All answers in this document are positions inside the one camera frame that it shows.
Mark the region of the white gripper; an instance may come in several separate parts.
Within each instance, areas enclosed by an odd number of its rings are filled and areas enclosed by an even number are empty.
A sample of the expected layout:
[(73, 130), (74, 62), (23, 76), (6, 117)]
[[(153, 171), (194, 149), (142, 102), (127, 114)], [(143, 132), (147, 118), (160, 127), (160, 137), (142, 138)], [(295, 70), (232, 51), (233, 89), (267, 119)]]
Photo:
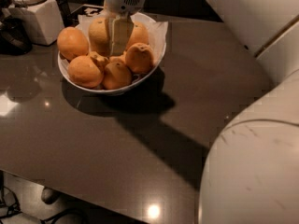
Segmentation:
[(109, 45), (112, 56), (122, 55), (134, 29), (134, 23), (129, 15), (141, 10), (146, 0), (104, 0), (103, 14), (110, 18)]

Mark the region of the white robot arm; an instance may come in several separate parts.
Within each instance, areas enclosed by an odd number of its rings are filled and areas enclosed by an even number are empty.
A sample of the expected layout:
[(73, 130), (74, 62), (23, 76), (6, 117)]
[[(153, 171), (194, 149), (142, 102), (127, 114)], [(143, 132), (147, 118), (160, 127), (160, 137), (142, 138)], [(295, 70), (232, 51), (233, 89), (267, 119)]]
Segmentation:
[(136, 180), (129, 215), (159, 224), (298, 224), (298, 0), (206, 0), (271, 78), (274, 89), (231, 119), (205, 158), (160, 121), (168, 97), (150, 84), (116, 101), (121, 125), (199, 190)]

